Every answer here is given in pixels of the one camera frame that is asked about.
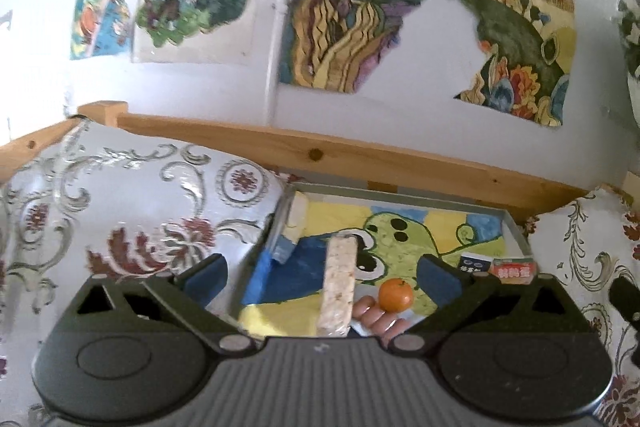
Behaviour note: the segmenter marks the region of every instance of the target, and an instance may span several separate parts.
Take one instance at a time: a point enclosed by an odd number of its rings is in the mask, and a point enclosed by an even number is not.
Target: metal screw
[[[400,351],[418,351],[424,347],[424,339],[407,333],[394,339],[394,347]]]
[[[225,351],[237,353],[251,347],[251,339],[244,335],[227,335],[220,339],[218,345]]]

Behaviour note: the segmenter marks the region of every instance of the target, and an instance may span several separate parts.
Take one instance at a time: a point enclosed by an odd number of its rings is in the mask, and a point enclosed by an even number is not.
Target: wooden bed frame
[[[131,114],[126,102],[94,102],[78,113],[144,136],[183,140],[248,158],[264,167],[364,180],[372,190],[429,190],[504,208],[516,222],[549,212],[585,191],[520,172],[380,144],[284,129]],[[74,126],[70,118],[0,147],[0,184]]]

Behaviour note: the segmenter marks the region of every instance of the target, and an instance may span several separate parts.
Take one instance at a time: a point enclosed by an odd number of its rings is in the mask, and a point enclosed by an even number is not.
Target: small orange
[[[378,292],[378,304],[385,312],[401,313],[414,303],[414,291],[408,282],[400,278],[382,283]]]

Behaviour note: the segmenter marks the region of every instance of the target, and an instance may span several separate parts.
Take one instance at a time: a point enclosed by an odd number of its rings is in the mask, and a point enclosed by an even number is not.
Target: patterned cushion
[[[0,425],[40,422],[31,360],[87,277],[177,274],[221,253],[227,287],[207,309],[225,315],[281,194],[248,160],[91,121],[25,165],[0,194]]]
[[[619,195],[599,188],[529,225],[540,271],[564,284],[613,361],[613,383],[597,415],[610,427],[640,426],[640,369],[630,361],[638,342],[609,304],[617,277],[640,282],[640,216]]]

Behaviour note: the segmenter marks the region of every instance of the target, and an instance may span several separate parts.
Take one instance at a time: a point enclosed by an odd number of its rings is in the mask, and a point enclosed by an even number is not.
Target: red packaging
[[[538,273],[538,266],[530,257],[494,259],[489,273],[500,279],[502,284],[529,284]]]

